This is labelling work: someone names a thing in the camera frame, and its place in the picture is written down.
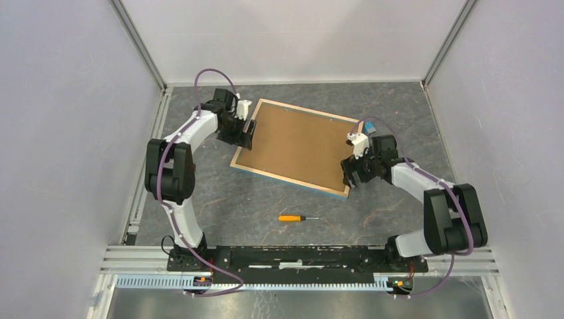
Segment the blue picture frame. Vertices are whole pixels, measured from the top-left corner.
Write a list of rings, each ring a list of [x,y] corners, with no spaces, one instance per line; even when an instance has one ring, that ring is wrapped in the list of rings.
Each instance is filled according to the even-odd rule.
[[[257,122],[252,149],[238,148],[235,169],[347,198],[341,161],[353,154],[350,131],[357,120],[272,100],[260,99],[252,114]]]

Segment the yellow handled screwdriver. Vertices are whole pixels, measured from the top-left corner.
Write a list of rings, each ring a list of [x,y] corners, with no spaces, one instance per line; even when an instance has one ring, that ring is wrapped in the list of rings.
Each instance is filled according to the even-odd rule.
[[[278,221],[286,222],[286,223],[319,220],[319,219],[320,219],[319,217],[306,217],[303,215],[281,215],[278,217]]]

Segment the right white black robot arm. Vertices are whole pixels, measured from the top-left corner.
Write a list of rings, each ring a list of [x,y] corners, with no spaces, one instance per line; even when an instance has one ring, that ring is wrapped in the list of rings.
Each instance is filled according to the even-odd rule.
[[[378,177],[422,204],[422,228],[388,239],[384,263],[390,270],[403,270],[411,257],[469,255],[487,244],[488,231],[474,186],[440,179],[400,156],[393,135],[349,133],[347,143],[353,153],[341,161],[345,185],[355,188]]]

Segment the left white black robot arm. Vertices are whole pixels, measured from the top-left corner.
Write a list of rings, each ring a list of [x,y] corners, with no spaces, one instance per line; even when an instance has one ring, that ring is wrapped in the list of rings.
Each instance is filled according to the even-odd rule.
[[[180,128],[147,144],[144,187],[160,203],[173,229],[170,256],[182,258],[192,270],[202,270],[209,262],[206,238],[192,204],[194,152],[213,134],[229,145],[251,150],[256,121],[250,118],[250,106],[251,101],[239,94],[217,88]]]

